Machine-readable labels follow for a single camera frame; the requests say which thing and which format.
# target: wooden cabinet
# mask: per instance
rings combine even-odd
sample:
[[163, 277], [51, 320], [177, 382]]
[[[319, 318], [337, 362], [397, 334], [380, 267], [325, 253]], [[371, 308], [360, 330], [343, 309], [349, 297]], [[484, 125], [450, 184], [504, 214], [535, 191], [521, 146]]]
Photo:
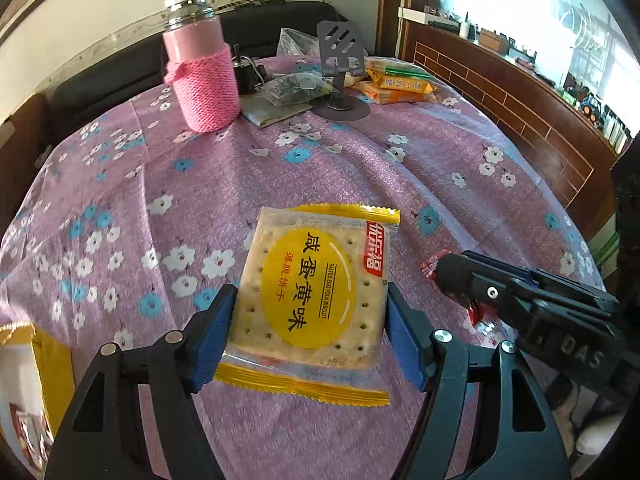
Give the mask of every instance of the wooden cabinet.
[[401, 57], [482, 110], [519, 148], [587, 240], [613, 215], [615, 152], [535, 74], [476, 43], [407, 20]]

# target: blue gripper pad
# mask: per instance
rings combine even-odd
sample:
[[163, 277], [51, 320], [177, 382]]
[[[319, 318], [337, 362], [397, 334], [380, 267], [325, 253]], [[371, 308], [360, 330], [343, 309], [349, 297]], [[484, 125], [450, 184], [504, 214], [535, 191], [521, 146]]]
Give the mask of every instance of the blue gripper pad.
[[421, 392], [436, 373], [430, 335], [433, 326], [425, 313], [409, 307], [394, 283], [386, 297], [386, 335], [404, 378]]
[[211, 382], [216, 373], [225, 351], [237, 293], [238, 290], [233, 285], [223, 285], [209, 308], [194, 314], [184, 330], [188, 334], [186, 355], [191, 364], [191, 374], [186, 378], [186, 386], [191, 393], [199, 392], [205, 384]]

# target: purple tablecloth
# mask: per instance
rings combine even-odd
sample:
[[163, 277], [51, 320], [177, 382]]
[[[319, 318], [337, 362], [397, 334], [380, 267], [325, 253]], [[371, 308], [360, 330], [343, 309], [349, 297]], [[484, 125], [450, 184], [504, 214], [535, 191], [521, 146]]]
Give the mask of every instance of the purple tablecloth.
[[[294, 63], [265, 62], [281, 73]], [[5, 234], [0, 324], [30, 320], [71, 346], [79, 379], [102, 343], [150, 344], [238, 283], [262, 206], [312, 202], [399, 208], [392, 279], [434, 326], [467, 342], [495, 345], [500, 335], [479, 335], [420, 273], [442, 249], [602, 285], [546, 184], [476, 108], [449, 89], [438, 102], [370, 106], [353, 123], [307, 112], [263, 130], [239, 118], [199, 136], [172, 88], [115, 107], [56, 147]], [[196, 406], [226, 477], [389, 478], [423, 394], [386, 339], [378, 369], [391, 398], [382, 408], [207, 385]], [[152, 425], [148, 402], [143, 412]], [[467, 413], [461, 442], [472, 422]], [[148, 446], [166, 474], [152, 431]], [[457, 453], [452, 470], [464, 461]]]

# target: small box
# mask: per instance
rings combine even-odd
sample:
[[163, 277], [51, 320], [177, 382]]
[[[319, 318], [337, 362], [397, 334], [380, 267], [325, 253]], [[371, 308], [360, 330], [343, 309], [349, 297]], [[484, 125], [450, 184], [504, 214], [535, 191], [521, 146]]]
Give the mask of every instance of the small box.
[[491, 50], [495, 50], [500, 54], [509, 53], [509, 40], [507, 38], [503, 38], [502, 36], [498, 36], [495, 32], [491, 32], [490, 30], [486, 30], [485, 28], [482, 28], [480, 30], [478, 43], [480, 43], [482, 46], [490, 48]]

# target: yellow biscuit wrapper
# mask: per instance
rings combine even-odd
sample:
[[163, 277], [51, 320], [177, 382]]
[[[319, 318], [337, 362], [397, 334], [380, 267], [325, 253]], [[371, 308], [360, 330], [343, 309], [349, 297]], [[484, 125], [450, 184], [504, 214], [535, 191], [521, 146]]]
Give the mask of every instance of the yellow biscuit wrapper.
[[390, 237], [375, 206], [263, 208], [216, 378], [336, 404], [380, 406]]

